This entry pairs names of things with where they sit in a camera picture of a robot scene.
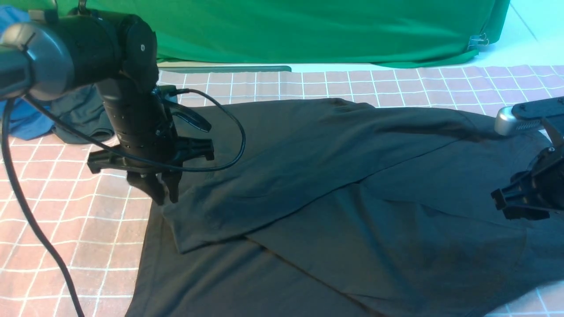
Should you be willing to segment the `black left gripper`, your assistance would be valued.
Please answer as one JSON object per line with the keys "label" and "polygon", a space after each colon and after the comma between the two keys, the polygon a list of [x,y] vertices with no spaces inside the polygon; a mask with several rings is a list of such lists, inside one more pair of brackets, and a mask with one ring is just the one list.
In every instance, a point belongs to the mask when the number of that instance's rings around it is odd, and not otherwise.
{"label": "black left gripper", "polygon": [[[121,154],[107,150],[90,153],[87,166],[93,174],[102,169],[134,171],[127,173],[129,185],[151,197],[158,206],[164,204],[165,189],[152,174],[163,171],[155,163],[182,166],[183,162],[198,157],[214,159],[212,141],[180,137],[173,117],[167,115],[162,103],[111,103],[105,109],[119,141],[112,149]],[[181,178],[181,171],[162,173],[172,203],[178,202]]]}

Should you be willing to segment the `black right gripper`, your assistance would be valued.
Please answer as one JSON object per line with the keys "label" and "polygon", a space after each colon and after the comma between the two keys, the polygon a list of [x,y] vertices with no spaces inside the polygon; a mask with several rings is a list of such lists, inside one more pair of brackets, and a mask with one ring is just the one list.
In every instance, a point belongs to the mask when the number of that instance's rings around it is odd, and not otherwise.
{"label": "black right gripper", "polygon": [[564,212],[563,146],[542,150],[530,169],[510,179],[510,185],[491,193],[506,219],[539,221]]}

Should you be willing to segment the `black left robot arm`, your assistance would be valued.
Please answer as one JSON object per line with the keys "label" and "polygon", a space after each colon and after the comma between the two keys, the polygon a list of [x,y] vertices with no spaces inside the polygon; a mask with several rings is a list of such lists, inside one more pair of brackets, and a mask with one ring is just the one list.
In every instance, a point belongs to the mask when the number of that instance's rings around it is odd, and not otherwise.
{"label": "black left robot arm", "polygon": [[212,126],[173,102],[181,90],[157,86],[156,54],[156,34],[139,16],[30,11],[30,22],[13,24],[1,39],[1,99],[53,100],[95,85],[119,144],[90,153],[90,171],[126,171],[129,185],[157,205],[166,194],[176,203],[184,162],[213,160],[214,148],[210,139],[179,136],[173,117],[206,133]]}

